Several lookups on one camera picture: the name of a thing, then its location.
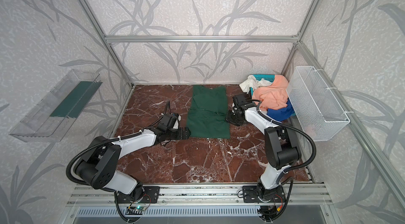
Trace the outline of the green t-shirt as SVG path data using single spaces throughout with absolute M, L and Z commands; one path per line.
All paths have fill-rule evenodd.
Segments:
M 208 88 L 193 86 L 187 115 L 187 127 L 194 138 L 229 139 L 230 125 L 226 122 L 228 99 L 224 86 Z

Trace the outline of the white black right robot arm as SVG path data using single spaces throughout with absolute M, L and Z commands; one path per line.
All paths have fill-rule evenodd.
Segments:
M 246 110 L 234 107 L 228 110 L 226 121 L 235 126 L 250 123 L 263 134 L 268 164 L 259 178 L 258 188 L 268 192 L 280 186 L 281 178 L 301 158 L 301 151 L 296 139 L 288 136 L 285 143 L 281 142 L 282 133 L 287 133 L 287 127 L 281 126 L 278 121 L 255 107 Z

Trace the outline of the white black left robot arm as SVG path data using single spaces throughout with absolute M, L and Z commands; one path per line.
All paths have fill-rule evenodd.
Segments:
M 93 189 L 119 191 L 139 198 L 142 193 L 141 183 L 117 170 L 119 159 L 166 140 L 187 140 L 190 135 L 191 131 L 187 127 L 165 131 L 147 127 L 124 137 L 96 137 L 68 163 L 66 176 L 76 184 L 89 185 Z

